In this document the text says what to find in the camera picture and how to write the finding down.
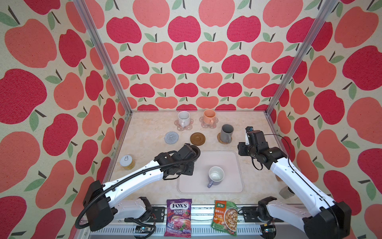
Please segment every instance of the can lid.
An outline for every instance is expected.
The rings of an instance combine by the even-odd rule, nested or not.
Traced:
[[[120,160],[120,164],[122,167],[129,166],[132,162],[133,158],[130,155],[125,155]]]

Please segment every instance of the round coaster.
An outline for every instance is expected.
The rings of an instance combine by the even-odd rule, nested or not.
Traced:
[[[194,120],[193,120],[193,119],[190,119],[190,124],[187,125],[186,127],[182,128],[182,127],[180,127],[178,120],[174,121],[174,124],[176,125],[176,129],[177,129],[178,131],[192,130],[192,124],[193,124],[193,123],[194,123]]]
[[[225,142],[223,142],[223,141],[220,140],[220,133],[217,134],[217,141],[219,141],[219,143],[222,143],[222,144],[224,144],[224,145],[229,144],[229,143],[225,143]]]
[[[176,143],[178,139],[179,139],[179,135],[174,131],[168,132],[165,135],[165,142],[169,145]]]
[[[199,118],[199,122],[201,122],[201,126],[202,128],[216,128],[216,123],[219,122],[219,119],[215,117],[215,120],[214,120],[214,123],[209,125],[209,124],[206,124],[204,121],[203,121],[203,116]]]
[[[190,141],[193,145],[200,146],[206,141],[206,137],[202,133],[193,133],[190,137]]]

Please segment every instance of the purple candy bag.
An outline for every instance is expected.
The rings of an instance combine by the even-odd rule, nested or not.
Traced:
[[[167,200],[165,236],[191,237],[192,199]]]

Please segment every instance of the orange mug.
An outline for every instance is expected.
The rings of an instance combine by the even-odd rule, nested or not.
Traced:
[[[215,111],[213,111],[211,109],[205,110],[204,115],[203,115],[204,123],[206,123],[208,125],[212,125],[215,121],[215,116],[216,116]]]

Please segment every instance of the apple-patterned wallpaper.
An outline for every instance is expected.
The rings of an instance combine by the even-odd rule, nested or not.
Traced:
[[[266,109],[319,9],[304,10],[311,0],[96,1],[99,35],[134,111]],[[331,24],[314,50],[329,33]],[[103,68],[95,50],[91,60]],[[296,81],[306,74],[303,62]]]
[[[125,111],[73,2],[0,1],[0,37],[0,239],[73,238]]]
[[[275,127],[293,163],[351,207],[352,239],[382,238],[381,7],[382,1],[339,1],[323,26],[333,32],[317,37],[329,44],[312,44],[303,59],[306,77],[294,77],[275,107]]]

